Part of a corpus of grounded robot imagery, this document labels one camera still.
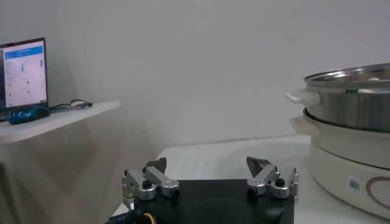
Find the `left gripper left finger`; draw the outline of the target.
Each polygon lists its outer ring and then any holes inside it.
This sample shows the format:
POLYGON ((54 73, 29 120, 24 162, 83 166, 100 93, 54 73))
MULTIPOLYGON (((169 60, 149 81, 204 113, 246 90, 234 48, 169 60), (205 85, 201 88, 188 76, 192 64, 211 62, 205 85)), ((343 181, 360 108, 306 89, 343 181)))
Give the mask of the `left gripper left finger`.
POLYGON ((152 201, 158 195, 171 199, 180 196, 180 184, 165 175, 166 158, 149 161, 142 171, 126 169, 122 176, 122 202, 129 209, 135 208, 135 199, 152 201))

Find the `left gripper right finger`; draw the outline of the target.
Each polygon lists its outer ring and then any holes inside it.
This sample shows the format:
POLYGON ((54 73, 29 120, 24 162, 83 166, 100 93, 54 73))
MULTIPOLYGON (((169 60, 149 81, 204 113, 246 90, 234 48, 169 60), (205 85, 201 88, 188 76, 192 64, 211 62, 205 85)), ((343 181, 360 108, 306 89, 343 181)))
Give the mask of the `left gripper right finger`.
POLYGON ((280 170, 266 159, 246 158, 252 178, 247 183, 247 193, 259 198, 267 193, 278 199, 297 198, 299 191, 299 172, 295 167, 280 170))

